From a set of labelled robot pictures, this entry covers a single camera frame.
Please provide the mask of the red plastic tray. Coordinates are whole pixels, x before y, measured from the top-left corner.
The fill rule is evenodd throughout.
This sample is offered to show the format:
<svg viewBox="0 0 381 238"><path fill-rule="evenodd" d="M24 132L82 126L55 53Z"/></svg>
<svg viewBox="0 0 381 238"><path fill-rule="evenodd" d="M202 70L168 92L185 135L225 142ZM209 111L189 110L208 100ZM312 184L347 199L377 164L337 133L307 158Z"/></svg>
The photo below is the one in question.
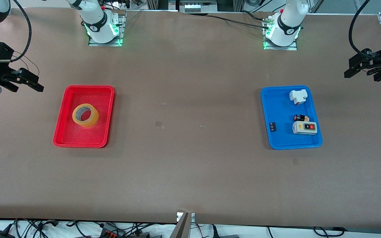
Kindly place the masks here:
<svg viewBox="0 0 381 238"><path fill-rule="evenodd" d="M63 94L53 143L57 147L102 148L108 141L115 89L108 85L71 85ZM89 103L99 112L97 123L84 128L72 119L73 110Z"/></svg>

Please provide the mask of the yellow tape roll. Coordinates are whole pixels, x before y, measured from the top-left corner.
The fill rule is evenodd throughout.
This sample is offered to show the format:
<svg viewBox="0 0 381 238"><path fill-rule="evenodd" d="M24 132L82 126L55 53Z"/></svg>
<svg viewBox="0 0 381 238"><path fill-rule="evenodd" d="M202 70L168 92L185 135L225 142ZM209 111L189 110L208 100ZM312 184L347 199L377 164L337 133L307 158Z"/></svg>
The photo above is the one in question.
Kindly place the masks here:
<svg viewBox="0 0 381 238"><path fill-rule="evenodd" d="M90 128L97 123L99 112L89 103L80 104L73 110L72 119L77 125Z"/></svg>

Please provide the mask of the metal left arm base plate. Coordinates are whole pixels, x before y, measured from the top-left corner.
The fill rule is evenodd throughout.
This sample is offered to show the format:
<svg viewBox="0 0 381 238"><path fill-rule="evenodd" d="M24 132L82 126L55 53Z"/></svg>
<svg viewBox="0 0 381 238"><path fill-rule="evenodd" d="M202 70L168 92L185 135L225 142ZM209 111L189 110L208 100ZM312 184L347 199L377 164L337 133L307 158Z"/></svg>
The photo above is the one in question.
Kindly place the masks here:
<svg viewBox="0 0 381 238"><path fill-rule="evenodd" d="M264 39L264 45L263 45L264 50L292 50L296 51L298 50L297 46L297 41L293 41L292 44L288 46L278 46L275 45L273 42L271 42L269 39Z"/></svg>

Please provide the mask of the grey switch box red button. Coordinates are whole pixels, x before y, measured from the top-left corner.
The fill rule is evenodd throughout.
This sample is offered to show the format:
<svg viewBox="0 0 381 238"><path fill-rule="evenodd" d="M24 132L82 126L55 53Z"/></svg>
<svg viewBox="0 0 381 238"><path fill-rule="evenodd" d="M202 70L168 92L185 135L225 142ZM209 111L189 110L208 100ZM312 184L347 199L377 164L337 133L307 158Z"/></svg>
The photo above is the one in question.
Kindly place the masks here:
<svg viewBox="0 0 381 238"><path fill-rule="evenodd" d="M318 126L316 122L295 121L292 125L292 132L295 135L316 135Z"/></svg>

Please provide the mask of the blue plastic tray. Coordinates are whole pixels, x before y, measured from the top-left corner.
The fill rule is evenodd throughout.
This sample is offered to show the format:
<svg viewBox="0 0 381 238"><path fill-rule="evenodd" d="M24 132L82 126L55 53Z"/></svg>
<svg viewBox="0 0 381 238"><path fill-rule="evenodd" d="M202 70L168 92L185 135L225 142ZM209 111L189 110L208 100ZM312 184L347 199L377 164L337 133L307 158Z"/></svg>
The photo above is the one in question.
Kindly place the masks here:
<svg viewBox="0 0 381 238"><path fill-rule="evenodd" d="M303 104L295 105L290 101L289 93L292 90L305 89L308 98ZM267 136L271 148L275 150L317 148L323 144L316 108L314 106L311 90L304 85L265 87L260 92L263 106L264 119L266 121ZM318 133L316 135L295 135L292 125L295 122L295 114L303 114L310 118L310 122L316 122ZM276 131L271 132L269 123L276 123Z"/></svg>

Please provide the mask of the orange black device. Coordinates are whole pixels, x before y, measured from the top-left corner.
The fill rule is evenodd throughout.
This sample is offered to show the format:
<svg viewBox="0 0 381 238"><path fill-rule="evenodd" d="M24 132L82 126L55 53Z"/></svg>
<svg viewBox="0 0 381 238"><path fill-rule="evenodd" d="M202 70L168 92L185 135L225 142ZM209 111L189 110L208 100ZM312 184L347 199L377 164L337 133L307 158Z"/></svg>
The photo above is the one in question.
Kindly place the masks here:
<svg viewBox="0 0 381 238"><path fill-rule="evenodd" d="M100 238L121 238L125 233L113 223L100 223L100 227L102 229Z"/></svg>

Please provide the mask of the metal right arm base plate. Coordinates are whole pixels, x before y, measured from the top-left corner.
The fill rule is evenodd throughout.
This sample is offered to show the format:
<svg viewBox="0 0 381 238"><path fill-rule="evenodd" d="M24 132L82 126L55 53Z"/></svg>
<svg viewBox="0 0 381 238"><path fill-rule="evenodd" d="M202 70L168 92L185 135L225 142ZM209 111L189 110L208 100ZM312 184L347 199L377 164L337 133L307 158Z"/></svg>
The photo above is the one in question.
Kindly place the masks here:
<svg viewBox="0 0 381 238"><path fill-rule="evenodd" d="M106 24L99 32L92 32L86 27L89 36L89 46L121 47L126 26L126 16L111 13L107 17Z"/></svg>

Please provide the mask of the white electrical connector block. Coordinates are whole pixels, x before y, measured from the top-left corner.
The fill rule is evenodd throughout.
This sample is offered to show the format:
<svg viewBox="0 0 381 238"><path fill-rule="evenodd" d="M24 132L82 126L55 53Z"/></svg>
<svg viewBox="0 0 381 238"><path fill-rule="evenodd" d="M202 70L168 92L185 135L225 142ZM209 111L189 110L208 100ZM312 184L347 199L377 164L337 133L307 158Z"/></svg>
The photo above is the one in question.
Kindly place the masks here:
<svg viewBox="0 0 381 238"><path fill-rule="evenodd" d="M302 90L292 90L289 93L290 101L293 101L295 105L303 104L308 98L308 93L305 89Z"/></svg>

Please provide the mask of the white power strip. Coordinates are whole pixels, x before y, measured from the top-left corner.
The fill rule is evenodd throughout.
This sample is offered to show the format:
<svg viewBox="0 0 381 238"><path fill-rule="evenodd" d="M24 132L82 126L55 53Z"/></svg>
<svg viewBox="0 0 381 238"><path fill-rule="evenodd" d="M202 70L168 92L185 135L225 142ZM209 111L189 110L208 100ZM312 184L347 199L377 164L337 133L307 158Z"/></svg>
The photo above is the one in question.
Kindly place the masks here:
<svg viewBox="0 0 381 238"><path fill-rule="evenodd" d="M180 12L188 14L207 14L217 12L217 0L179 0L178 7Z"/></svg>

